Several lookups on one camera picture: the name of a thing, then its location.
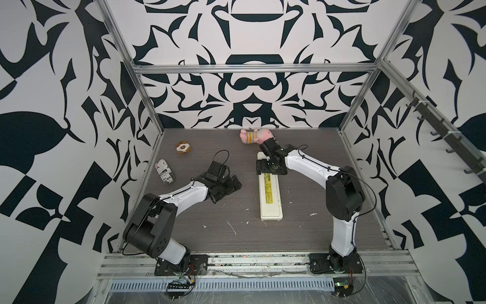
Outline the cream dispenser lid with label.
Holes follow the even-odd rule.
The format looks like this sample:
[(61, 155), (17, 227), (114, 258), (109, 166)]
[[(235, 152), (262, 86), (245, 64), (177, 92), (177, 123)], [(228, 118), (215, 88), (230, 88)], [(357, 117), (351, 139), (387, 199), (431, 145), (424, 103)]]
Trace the cream dispenser lid with label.
[(262, 221), (283, 219), (278, 176), (259, 173), (260, 218)]

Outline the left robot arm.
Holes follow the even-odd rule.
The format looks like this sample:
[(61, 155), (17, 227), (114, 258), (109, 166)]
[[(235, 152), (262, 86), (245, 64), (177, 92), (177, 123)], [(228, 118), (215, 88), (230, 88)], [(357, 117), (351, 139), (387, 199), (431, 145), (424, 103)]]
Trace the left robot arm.
[(185, 272), (191, 251), (172, 238), (177, 216), (206, 200), (217, 203), (241, 187), (228, 166), (213, 161), (206, 172), (178, 190), (165, 195), (144, 195), (128, 221), (123, 239), (141, 253), (160, 258), (176, 271)]

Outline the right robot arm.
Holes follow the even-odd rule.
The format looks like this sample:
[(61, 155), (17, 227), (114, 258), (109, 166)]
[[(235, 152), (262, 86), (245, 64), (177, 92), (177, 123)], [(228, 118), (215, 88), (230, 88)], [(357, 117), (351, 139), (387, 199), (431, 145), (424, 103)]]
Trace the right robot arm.
[(356, 171), (350, 166), (336, 167), (310, 157), (293, 145), (281, 147), (273, 138), (260, 144), (265, 155), (256, 161), (257, 174), (284, 176), (289, 170), (299, 172), (325, 190), (326, 207), (333, 218), (333, 237), (327, 254), (310, 255), (313, 274), (363, 272), (363, 262), (356, 248), (356, 225), (366, 200)]

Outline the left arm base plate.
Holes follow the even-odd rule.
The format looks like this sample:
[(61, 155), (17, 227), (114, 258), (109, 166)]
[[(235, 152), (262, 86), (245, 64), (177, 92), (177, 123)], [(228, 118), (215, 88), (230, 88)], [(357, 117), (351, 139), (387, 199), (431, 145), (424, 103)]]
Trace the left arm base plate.
[(182, 272), (185, 276), (198, 276), (206, 273), (208, 269), (208, 255), (186, 255), (179, 264), (170, 263), (162, 258), (157, 258), (155, 276), (172, 276)]

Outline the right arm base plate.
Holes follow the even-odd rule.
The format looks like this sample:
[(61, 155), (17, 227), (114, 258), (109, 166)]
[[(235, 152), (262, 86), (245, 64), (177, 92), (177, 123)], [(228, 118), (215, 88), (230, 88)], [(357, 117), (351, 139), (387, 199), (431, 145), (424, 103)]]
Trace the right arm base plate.
[(311, 253), (310, 272), (313, 274), (362, 274), (363, 262), (357, 252), (342, 257), (337, 253)]

